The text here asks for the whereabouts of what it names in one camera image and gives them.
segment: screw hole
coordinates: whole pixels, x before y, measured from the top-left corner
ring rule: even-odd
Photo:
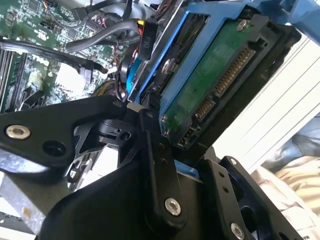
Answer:
[[[225,191],[226,193],[229,193],[229,189],[226,188],[225,186],[222,187],[223,191]]]
[[[120,139],[124,141],[129,140],[130,138],[131,138],[131,133],[127,131],[120,135]]]
[[[165,159],[164,157],[160,158],[160,161],[162,164],[168,164],[167,159]]]
[[[165,149],[165,145],[163,144],[163,143],[159,143],[159,148],[161,148],[161,149]]]
[[[151,112],[147,112],[146,115],[149,117],[149,118],[153,118],[154,115],[151,113]]]
[[[51,157],[62,157],[66,154],[67,149],[65,145],[59,141],[46,141],[42,145],[43,151]]]

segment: motherboard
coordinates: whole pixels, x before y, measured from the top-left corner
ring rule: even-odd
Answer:
[[[76,24],[71,11],[54,3],[50,8],[53,20],[46,11],[48,2],[53,4],[43,0],[1,0],[0,36],[65,52],[66,43],[92,37],[103,29],[92,20],[94,18],[79,27],[63,27],[62,24]],[[98,45],[73,55],[111,69],[125,51],[125,46]],[[94,71],[92,80],[86,82],[69,65],[19,51],[0,52],[0,77],[0,113],[22,110],[24,101],[30,96],[35,96],[32,104],[37,106],[87,98],[108,81],[107,74]]]

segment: yellow wire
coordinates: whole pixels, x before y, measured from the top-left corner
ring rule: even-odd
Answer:
[[[144,20],[137,20],[136,22],[141,26],[145,25],[145,21]]]

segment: white surface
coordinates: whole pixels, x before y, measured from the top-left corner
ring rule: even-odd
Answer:
[[[0,240],[34,240],[35,235],[0,227]]]
[[[305,36],[283,66],[213,144],[252,173],[320,112],[320,47]]]

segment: silver screw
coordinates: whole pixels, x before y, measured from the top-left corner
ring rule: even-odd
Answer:
[[[242,21],[239,23],[239,25],[236,27],[236,30],[237,30],[238,32],[241,32],[241,31],[243,31],[243,30],[246,28],[247,25],[248,25],[248,21],[247,21],[247,20],[242,20]]]
[[[122,107],[122,104],[121,104],[120,102],[118,102],[118,101],[114,101],[114,102],[113,102],[113,105],[115,105],[115,106],[118,107],[118,108],[121,108],[121,107]]]
[[[165,122],[167,120],[167,116],[166,115],[163,115],[162,117],[161,117],[161,122]]]
[[[165,209],[173,216],[179,216],[181,214],[180,204],[174,198],[167,198],[164,201]]]
[[[169,130],[168,129],[163,132],[163,136],[164,137],[168,137],[169,136]]]
[[[169,73],[172,73],[175,70],[177,70],[177,68],[178,68],[178,64],[175,63],[174,58],[171,58],[171,59],[168,59],[167,61],[165,61],[161,72],[163,74],[169,74]]]
[[[5,133],[9,138],[18,139],[18,140],[27,139],[31,135],[29,128],[22,125],[8,126],[7,129],[5,130]]]
[[[233,158],[230,158],[230,161],[231,161],[231,163],[232,163],[233,165],[237,165],[237,161],[234,160]]]
[[[150,118],[153,118],[153,117],[154,117],[151,112],[147,112],[146,115],[147,115],[148,117],[150,117]]]
[[[237,239],[239,239],[239,240],[245,239],[244,231],[242,231],[242,229],[239,227],[238,224],[231,223],[230,228],[231,228],[232,233],[236,236]]]

